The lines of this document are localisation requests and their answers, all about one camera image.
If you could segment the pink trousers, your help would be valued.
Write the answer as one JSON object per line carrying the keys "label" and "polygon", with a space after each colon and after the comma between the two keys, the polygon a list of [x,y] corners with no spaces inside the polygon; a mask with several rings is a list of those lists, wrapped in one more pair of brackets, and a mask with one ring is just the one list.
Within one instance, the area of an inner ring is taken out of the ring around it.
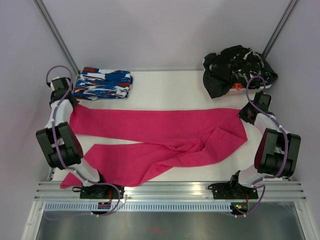
{"label": "pink trousers", "polygon": [[95,144],[85,154],[105,181],[139,186],[174,168],[216,164],[248,140],[238,110],[118,110],[78,105],[70,117],[77,135],[127,140]]}

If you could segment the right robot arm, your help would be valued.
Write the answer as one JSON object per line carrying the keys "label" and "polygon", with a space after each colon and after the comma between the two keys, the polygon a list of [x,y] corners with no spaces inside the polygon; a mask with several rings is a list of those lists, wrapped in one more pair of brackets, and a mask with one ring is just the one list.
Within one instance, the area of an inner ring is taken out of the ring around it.
{"label": "right robot arm", "polygon": [[232,175],[228,193],[240,198],[246,187],[266,179],[289,178],[295,170],[301,145],[301,137],[288,132],[281,126],[269,106],[272,97],[262,91],[243,107],[238,116],[246,123],[254,125],[262,134],[254,157],[253,165]]}

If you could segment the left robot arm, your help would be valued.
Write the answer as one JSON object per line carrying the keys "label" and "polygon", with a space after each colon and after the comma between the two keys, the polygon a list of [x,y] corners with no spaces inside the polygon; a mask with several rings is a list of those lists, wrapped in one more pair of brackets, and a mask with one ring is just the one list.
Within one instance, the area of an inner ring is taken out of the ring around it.
{"label": "left robot arm", "polygon": [[78,101],[72,95],[71,79],[53,79],[51,88],[50,117],[48,123],[36,132],[36,139],[48,165],[73,174],[83,187],[91,187],[97,198],[105,198],[109,186],[102,174],[85,160],[82,146],[70,126],[70,119]]}

